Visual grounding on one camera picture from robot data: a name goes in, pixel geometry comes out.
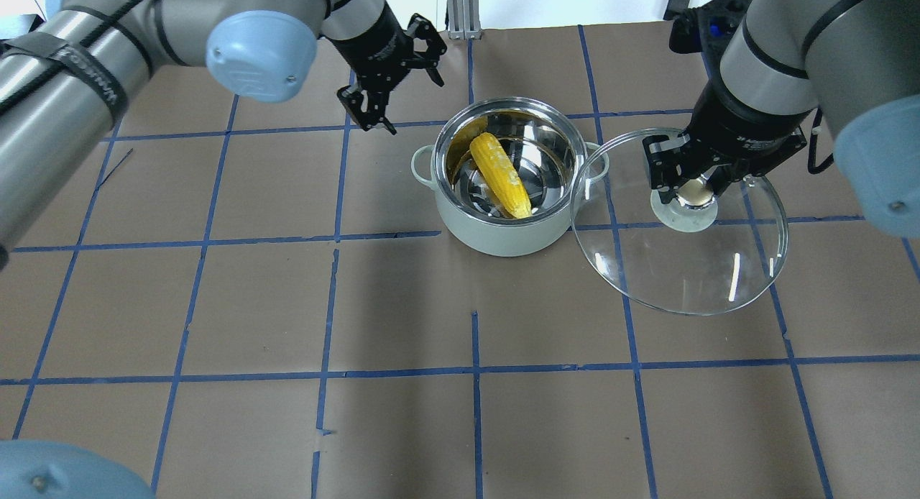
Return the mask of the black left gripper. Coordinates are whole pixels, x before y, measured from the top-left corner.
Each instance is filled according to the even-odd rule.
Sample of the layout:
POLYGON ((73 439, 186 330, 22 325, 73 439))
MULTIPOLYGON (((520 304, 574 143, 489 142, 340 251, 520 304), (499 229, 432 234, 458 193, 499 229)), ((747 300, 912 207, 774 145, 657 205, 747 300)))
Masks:
POLYGON ((335 40, 334 47, 356 76, 353 84, 336 91, 336 98, 362 131, 384 129, 397 134, 387 118, 389 96, 411 70, 424 70, 431 82, 446 85, 439 73, 446 43, 421 14, 412 14, 407 30, 395 15, 381 14, 364 33, 335 40))

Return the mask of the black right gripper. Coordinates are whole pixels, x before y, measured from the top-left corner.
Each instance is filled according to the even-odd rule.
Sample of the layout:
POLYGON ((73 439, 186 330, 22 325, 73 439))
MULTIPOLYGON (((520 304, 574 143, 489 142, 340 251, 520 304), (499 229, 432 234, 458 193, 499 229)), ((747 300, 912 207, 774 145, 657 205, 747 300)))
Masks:
POLYGON ((667 205, 681 187, 707 173, 707 187, 720 197, 746 175, 763 177, 805 148, 801 123, 807 115, 750 108, 722 82, 709 82, 688 126, 677 135, 679 145, 666 143, 663 134, 643 140, 648 185, 667 205))

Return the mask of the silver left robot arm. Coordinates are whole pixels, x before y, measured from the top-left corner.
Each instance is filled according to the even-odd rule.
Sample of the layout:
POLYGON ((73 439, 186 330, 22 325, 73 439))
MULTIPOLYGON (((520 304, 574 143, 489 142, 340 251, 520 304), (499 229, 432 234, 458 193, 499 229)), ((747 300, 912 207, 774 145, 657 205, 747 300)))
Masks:
POLYGON ((437 86, 446 41, 387 0, 46 0, 49 20, 2 55, 2 263, 89 152, 166 65, 204 67, 234 95, 292 99, 326 38, 356 80, 336 98, 362 129, 393 129, 412 70, 437 86))

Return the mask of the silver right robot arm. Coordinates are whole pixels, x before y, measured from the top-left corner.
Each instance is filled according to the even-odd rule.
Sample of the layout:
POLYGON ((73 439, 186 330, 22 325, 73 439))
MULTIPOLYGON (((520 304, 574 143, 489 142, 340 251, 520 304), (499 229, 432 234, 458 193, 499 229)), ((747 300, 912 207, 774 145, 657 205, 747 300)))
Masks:
POLYGON ((644 139, 653 210, 694 232, 822 116, 865 220, 918 237, 918 0, 713 0, 674 17, 670 49, 709 66, 688 126, 644 139))

